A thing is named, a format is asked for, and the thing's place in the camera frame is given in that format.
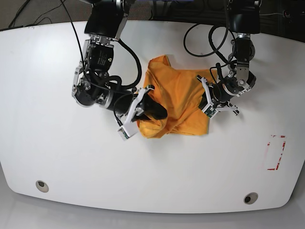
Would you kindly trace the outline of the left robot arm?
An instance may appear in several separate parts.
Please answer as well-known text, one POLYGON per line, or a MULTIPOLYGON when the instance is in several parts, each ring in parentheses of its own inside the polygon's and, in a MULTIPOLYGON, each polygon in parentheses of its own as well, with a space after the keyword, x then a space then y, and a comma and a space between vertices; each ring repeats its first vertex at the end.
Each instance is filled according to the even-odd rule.
POLYGON ((219 26, 215 25, 209 31, 208 42, 212 52, 205 56, 216 54, 223 61, 223 64, 216 63, 210 68, 217 71, 212 83, 203 76, 197 76, 204 88, 199 109, 209 118, 224 111, 238 115, 238 107, 231 104, 230 100, 250 91, 255 85, 256 77, 249 66, 255 56, 251 35, 260 33, 260 5, 259 0, 224 1, 225 35, 231 34, 233 38, 232 52, 228 57, 220 53, 223 42, 218 47, 213 43, 213 33, 219 26))

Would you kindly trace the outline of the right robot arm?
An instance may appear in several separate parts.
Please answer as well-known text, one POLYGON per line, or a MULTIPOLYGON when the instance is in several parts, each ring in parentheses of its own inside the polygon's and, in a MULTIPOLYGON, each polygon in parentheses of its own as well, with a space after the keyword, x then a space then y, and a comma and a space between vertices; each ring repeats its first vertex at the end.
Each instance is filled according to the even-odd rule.
POLYGON ((167 118, 167 110, 149 96, 149 91, 154 90, 153 85, 137 90, 142 66, 135 52, 120 39, 134 1, 87 0, 86 3, 92 5, 84 30, 90 38, 79 48, 81 59, 75 70, 73 98, 82 106, 99 104, 112 111, 119 126, 123 126, 122 116, 129 123, 167 118), (111 42, 119 43, 134 58, 137 76, 133 83, 124 85, 120 76, 109 75, 114 60, 111 42))

